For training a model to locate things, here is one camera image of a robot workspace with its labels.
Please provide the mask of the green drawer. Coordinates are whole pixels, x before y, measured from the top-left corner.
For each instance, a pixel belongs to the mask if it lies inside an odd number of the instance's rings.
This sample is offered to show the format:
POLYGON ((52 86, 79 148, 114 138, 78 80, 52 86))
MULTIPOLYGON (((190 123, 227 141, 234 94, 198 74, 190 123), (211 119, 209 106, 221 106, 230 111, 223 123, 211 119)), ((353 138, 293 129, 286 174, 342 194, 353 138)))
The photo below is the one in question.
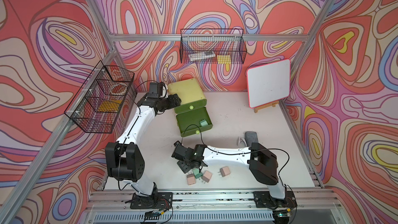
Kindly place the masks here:
POLYGON ((192 101, 192 102, 181 102, 181 104, 177 107, 174 108, 175 114, 182 114, 185 112, 193 111, 202 107, 205 107, 207 104, 206 99, 201 99, 197 101, 192 101))
POLYGON ((193 111, 176 115, 177 124, 182 138, 199 134, 213 128, 212 121, 208 114, 207 108, 202 107, 193 111), (208 126, 202 127, 200 121, 206 119, 208 126))

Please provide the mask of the green plug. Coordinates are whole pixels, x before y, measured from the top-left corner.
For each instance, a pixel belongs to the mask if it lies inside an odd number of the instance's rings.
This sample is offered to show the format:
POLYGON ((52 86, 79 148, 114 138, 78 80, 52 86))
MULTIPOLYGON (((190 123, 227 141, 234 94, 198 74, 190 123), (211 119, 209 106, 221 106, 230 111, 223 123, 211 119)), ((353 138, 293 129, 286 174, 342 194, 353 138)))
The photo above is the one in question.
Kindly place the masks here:
POLYGON ((209 124, 208 124, 208 122, 207 122, 206 119, 203 119, 203 120, 200 121, 200 125, 201 125, 202 127, 205 127, 205 126, 208 126, 209 124))
POLYGON ((203 173, 198 168, 194 168, 192 170, 192 172, 193 172, 193 175, 194 175, 195 179, 201 178, 203 176, 203 173))

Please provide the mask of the pink plug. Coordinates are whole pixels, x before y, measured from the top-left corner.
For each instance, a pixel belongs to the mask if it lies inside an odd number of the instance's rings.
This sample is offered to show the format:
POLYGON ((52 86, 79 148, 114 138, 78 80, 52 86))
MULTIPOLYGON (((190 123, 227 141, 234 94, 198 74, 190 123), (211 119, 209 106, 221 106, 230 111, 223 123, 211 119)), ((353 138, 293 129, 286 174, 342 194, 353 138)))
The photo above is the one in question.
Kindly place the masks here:
POLYGON ((188 185, 194 185, 194 184, 196 184, 196 178, 195 178, 195 175, 194 174, 189 174, 189 175, 187 175, 187 184, 188 185))
POLYGON ((211 172, 209 172, 209 171, 203 172, 202 180, 203 180, 205 183, 209 183, 210 180, 211 180, 211 178, 212 178, 212 173, 211 173, 211 172))
POLYGON ((219 170, 219 174, 220 174, 222 177, 229 176, 229 175, 231 174, 230 168, 229 168, 228 166, 222 167, 222 168, 219 170))

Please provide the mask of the yellow green drawer cabinet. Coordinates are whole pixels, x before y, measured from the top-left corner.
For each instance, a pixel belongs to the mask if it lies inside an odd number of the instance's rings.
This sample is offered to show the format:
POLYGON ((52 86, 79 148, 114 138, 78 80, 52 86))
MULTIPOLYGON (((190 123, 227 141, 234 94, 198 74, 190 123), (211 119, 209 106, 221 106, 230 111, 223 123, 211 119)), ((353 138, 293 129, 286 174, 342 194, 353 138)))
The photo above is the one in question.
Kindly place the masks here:
POLYGON ((168 84, 168 93, 169 95, 178 94, 184 103, 206 99, 198 80, 195 78, 168 84))

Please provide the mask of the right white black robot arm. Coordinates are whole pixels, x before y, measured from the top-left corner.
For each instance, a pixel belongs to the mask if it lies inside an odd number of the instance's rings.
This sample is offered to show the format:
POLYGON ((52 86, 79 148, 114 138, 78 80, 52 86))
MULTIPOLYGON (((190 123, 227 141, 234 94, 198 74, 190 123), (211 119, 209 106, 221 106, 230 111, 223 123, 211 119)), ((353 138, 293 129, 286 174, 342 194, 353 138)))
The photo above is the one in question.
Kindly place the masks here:
POLYGON ((184 173, 190 169, 215 165, 245 167, 257 182, 267 185, 272 199, 286 199, 286 188, 278 176, 277 156, 260 143, 236 149, 204 144, 188 148, 179 141, 174 146, 172 158, 178 161, 178 166, 184 173))

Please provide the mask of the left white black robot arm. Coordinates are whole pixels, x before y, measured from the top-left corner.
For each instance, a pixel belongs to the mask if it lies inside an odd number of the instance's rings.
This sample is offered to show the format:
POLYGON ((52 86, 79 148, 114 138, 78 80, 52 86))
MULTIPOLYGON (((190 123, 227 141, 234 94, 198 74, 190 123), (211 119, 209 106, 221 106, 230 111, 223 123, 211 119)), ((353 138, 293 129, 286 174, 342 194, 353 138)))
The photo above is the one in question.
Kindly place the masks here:
POLYGON ((180 105, 181 99, 177 94, 158 97, 146 93, 139 100, 125 131, 105 147, 108 176, 131 186, 139 196, 152 196, 156 185, 144 173, 145 161, 139 143, 156 115, 180 105))

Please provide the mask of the grey box in back basket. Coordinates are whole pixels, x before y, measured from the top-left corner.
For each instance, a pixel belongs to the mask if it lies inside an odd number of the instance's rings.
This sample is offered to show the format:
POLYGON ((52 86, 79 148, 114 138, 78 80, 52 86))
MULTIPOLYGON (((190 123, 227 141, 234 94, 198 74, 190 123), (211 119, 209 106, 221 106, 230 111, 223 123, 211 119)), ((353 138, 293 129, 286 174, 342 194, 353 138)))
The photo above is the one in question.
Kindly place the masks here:
POLYGON ((196 61, 203 61, 206 59, 212 59, 215 56, 216 55, 213 51, 202 51, 198 53, 189 54, 188 58, 191 62, 196 62, 196 61))

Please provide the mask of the yellow block in back basket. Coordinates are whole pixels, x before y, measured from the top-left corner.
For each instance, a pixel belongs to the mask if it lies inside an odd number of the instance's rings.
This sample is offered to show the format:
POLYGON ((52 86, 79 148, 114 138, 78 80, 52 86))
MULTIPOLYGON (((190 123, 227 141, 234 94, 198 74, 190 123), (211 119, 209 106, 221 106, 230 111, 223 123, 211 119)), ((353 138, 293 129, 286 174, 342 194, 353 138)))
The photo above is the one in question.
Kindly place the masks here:
POLYGON ((232 59, 230 55, 217 55, 218 64, 232 64, 232 59))

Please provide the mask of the yellow block in basket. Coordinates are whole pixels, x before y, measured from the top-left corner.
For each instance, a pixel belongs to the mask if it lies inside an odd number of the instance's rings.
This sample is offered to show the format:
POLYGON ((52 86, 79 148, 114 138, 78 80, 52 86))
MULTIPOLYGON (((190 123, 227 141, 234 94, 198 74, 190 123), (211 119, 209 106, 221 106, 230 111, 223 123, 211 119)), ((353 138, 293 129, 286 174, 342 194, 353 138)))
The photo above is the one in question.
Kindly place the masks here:
POLYGON ((217 55, 218 64, 232 64, 232 59, 230 55, 217 55))
POLYGON ((97 111, 100 113, 117 113, 121 103, 121 100, 104 100, 99 104, 97 111))

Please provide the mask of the grey felt eraser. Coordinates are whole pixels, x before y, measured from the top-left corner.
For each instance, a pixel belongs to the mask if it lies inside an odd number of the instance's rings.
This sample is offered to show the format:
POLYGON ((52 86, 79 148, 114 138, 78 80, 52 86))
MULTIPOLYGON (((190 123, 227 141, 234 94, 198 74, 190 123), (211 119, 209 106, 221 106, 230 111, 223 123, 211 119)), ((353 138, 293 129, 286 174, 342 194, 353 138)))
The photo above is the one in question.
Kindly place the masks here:
POLYGON ((245 132, 245 141, 247 146, 251 146, 253 143, 259 143, 257 132, 254 131, 245 132))

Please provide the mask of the yellow block in left basket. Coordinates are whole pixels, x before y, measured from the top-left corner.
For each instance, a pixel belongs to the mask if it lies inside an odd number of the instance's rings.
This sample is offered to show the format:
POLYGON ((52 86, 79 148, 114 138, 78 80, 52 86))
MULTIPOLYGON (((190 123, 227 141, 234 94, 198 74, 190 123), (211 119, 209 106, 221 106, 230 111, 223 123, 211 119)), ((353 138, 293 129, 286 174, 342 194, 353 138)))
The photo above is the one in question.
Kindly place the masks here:
POLYGON ((121 103, 121 100, 104 100, 99 104, 97 111, 100 113, 117 113, 121 103))

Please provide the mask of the wooden easel stand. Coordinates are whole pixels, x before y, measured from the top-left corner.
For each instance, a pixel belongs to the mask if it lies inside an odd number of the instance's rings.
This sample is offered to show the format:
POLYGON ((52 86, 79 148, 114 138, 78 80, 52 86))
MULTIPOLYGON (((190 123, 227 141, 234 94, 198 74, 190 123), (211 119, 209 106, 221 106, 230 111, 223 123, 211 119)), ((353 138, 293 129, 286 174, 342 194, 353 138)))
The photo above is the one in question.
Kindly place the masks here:
POLYGON ((279 101, 273 101, 273 102, 270 102, 270 103, 255 107, 254 108, 254 112, 257 113, 259 110, 265 109, 267 107, 276 107, 276 105, 278 105, 278 104, 279 104, 279 101))

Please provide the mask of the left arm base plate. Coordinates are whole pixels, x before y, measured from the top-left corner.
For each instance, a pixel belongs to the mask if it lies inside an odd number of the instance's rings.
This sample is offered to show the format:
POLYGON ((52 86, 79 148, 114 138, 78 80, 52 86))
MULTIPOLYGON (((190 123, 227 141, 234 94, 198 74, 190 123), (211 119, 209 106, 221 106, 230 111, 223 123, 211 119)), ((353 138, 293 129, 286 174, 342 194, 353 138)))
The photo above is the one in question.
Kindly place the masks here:
POLYGON ((171 209, 173 202, 172 192, 160 192, 150 197, 133 195, 132 199, 126 201, 130 209, 171 209))

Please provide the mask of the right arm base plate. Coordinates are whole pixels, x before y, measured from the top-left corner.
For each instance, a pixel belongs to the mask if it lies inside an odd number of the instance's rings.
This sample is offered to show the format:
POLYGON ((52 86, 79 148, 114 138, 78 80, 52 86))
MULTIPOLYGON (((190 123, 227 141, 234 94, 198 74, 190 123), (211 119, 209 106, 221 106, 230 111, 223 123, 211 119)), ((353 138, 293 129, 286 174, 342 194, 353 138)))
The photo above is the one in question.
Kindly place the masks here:
POLYGON ((297 202, 293 191, 287 190, 284 199, 272 198, 268 191, 254 191, 256 208, 296 208, 297 202))

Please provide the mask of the white board pink frame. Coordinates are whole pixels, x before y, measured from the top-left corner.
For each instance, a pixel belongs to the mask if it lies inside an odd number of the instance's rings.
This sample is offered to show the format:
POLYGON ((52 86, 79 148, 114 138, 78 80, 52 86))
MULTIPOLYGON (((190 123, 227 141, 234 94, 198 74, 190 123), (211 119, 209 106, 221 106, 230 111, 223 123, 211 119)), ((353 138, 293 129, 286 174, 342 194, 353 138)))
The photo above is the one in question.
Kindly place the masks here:
POLYGON ((249 107, 280 101, 290 93, 290 60, 281 60, 247 70, 249 107))

